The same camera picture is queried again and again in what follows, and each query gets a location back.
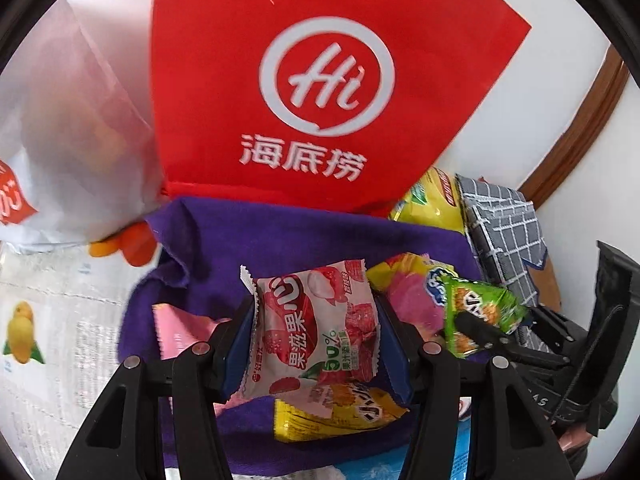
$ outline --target red tote bag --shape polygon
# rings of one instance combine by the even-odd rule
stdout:
[[[386,214],[529,25],[503,0],[155,0],[166,188]]]

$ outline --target screw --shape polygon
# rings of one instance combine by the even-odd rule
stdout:
[[[140,364],[140,358],[137,355],[130,355],[124,359],[124,367],[131,370]]]
[[[205,343],[203,341],[200,341],[199,343],[196,343],[191,347],[191,351],[196,355],[204,355],[209,350],[211,350],[211,347],[208,343]]]
[[[427,341],[424,345],[422,345],[422,349],[425,354],[429,355],[437,355],[442,352],[442,346],[440,346],[435,341]]]
[[[502,357],[501,355],[497,355],[496,357],[491,359],[491,362],[496,368],[500,368],[501,370],[504,370],[509,366],[509,361],[507,361],[507,359],[505,357]]]

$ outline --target snack package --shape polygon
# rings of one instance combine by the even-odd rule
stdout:
[[[196,316],[168,303],[153,306],[156,337],[160,345],[160,358],[171,359],[198,341],[207,341],[215,328],[223,321],[213,321],[207,316]],[[226,404],[213,404],[216,415],[246,402],[239,392],[234,393]]]
[[[447,347],[458,357],[466,357],[478,350],[478,345],[472,339],[456,330],[454,320],[458,312],[466,310],[497,326],[505,334],[516,330],[527,313],[527,307],[520,305],[517,298],[505,288],[451,276],[443,276],[441,281],[446,292]]]
[[[465,233],[458,186],[455,179],[438,168],[431,168],[411,186],[389,218]]]
[[[372,380],[380,325],[365,272],[364,260],[347,260],[253,280],[241,267],[241,279],[255,298],[245,399]]]
[[[311,415],[276,399],[273,417],[276,440],[303,442],[376,430],[408,411],[396,405],[388,393],[364,384],[332,384],[327,388],[333,399],[331,418]]]
[[[457,276],[453,267],[428,256],[398,254],[367,271],[369,283],[384,292],[398,319],[412,323],[427,341],[444,327],[444,286],[439,277]]]
[[[332,384],[316,384],[311,388],[282,392],[275,397],[289,406],[320,418],[331,418],[334,409]]]
[[[460,421],[456,436],[456,451],[451,465],[450,480],[465,480],[471,441],[471,397],[460,398]],[[408,446],[335,465],[345,480],[398,480]]]

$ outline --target purple cloth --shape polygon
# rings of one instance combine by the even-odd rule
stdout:
[[[311,209],[181,198],[148,216],[163,245],[158,267],[133,291],[118,342],[120,360],[160,357],[151,306],[171,303],[217,319],[229,317],[247,294],[240,265],[255,278],[280,276],[348,259],[367,267],[399,253],[429,253],[471,280],[480,272],[463,235],[369,216]],[[164,464],[177,466],[167,402],[161,405]],[[218,431],[232,473],[279,476],[356,460],[406,444],[415,417],[386,428],[327,440],[283,444],[273,438],[273,399],[226,410]]]

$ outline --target haidilao logo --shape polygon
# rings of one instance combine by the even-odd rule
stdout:
[[[260,92],[285,124],[339,137],[373,122],[391,98],[396,72],[385,43],[364,25],[310,18],[281,32],[260,65]]]

